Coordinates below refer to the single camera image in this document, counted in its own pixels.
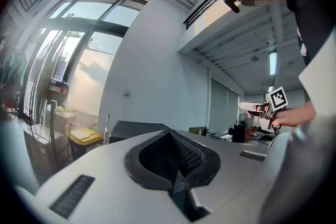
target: hand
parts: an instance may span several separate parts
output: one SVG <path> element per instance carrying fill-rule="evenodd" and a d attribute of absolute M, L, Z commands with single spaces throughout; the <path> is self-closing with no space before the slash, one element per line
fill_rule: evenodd
<path fill-rule="evenodd" d="M 315 116 L 316 112 L 314 106 L 311 103 L 311 101 L 309 101 L 304 106 L 277 113 L 273 125 L 296 127 L 302 123 L 306 123 L 308 121 L 313 120 Z"/>

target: ceiling light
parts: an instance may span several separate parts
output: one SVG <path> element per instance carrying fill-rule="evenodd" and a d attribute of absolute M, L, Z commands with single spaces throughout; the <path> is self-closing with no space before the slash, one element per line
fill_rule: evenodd
<path fill-rule="evenodd" d="M 278 53 L 276 51 L 269 54 L 269 74 L 275 75 L 277 71 Z"/>

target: fluorescent light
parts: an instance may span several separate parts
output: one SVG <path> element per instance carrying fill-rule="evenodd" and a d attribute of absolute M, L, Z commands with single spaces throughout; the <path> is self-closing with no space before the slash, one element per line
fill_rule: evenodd
<path fill-rule="evenodd" d="M 278 61 L 278 53 L 272 52 L 269 54 L 269 74 L 274 75 L 277 71 L 277 61 Z"/>

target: ceiling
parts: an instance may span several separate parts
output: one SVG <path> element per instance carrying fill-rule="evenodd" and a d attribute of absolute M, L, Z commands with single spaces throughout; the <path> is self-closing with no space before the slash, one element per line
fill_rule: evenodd
<path fill-rule="evenodd" d="M 279 3 L 283 43 L 276 45 L 269 6 L 263 6 L 234 21 L 195 50 L 218 65 L 246 94 L 266 93 L 270 84 L 285 90 L 302 88 L 298 75 L 305 68 L 297 40 L 294 14 Z M 278 53 L 276 76 L 269 75 L 270 51 Z"/>

